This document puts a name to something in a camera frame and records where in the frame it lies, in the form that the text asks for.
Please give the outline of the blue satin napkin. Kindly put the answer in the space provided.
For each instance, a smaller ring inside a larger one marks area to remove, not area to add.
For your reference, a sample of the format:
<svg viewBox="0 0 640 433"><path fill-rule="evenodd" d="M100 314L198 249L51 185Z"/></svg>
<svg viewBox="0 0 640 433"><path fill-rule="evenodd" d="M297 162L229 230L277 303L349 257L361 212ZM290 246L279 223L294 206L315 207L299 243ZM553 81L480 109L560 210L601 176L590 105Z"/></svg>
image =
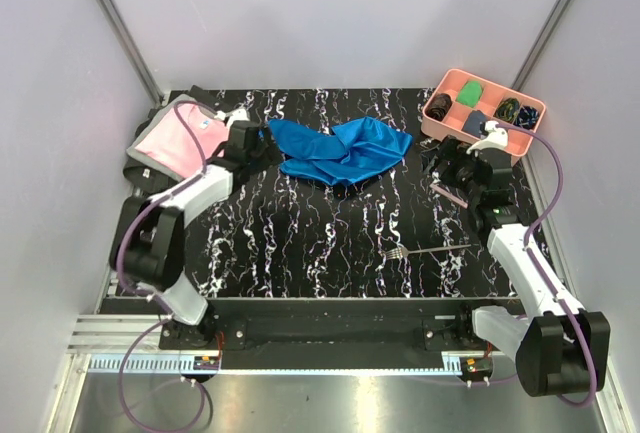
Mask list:
<svg viewBox="0 0 640 433"><path fill-rule="evenodd" d="M334 126L329 134L284 119L270 120L269 128L286 156L282 173L330 186L350 186L386 172L413 143L410 134L371 117Z"/></svg>

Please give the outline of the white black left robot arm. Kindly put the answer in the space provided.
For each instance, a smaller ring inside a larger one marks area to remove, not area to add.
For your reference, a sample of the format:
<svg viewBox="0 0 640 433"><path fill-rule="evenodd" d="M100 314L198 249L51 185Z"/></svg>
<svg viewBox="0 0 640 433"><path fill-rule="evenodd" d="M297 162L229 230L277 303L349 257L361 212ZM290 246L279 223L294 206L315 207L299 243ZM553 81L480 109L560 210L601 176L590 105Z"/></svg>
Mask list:
<svg viewBox="0 0 640 433"><path fill-rule="evenodd" d="M186 229L278 160L267 127L237 121L203 170L162 193L132 196L122 206L110 267L125 291L158 302L171 319L182 323L181 337L193 348L208 347L216 325L207 318L208 301L185 273Z"/></svg>

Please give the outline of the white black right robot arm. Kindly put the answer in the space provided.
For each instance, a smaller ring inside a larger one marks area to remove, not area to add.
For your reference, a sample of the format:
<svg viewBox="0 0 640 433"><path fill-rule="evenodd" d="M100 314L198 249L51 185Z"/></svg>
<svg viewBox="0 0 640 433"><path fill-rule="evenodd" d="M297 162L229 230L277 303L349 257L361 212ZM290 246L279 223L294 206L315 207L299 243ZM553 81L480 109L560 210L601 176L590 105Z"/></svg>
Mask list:
<svg viewBox="0 0 640 433"><path fill-rule="evenodd" d="M526 314L518 320L504 307L477 307L454 324L457 343L497 347L531 397L590 406L605 385L611 326L566 289L533 240L535 227L522 224L509 154L487 139L468 145L447 136L424 172L434 185L464 193L471 230L507 273Z"/></svg>

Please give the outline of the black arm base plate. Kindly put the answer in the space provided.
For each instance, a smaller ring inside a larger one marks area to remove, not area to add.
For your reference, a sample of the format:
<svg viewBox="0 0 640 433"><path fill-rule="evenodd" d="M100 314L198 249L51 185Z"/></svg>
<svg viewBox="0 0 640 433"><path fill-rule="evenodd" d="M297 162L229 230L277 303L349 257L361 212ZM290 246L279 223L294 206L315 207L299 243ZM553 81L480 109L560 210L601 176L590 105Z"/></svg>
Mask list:
<svg viewBox="0 0 640 433"><path fill-rule="evenodd" d="M222 348L222 370L243 374L454 374L457 354L481 352L471 310L504 299L221 299L212 301L206 338L171 323L159 346Z"/></svg>

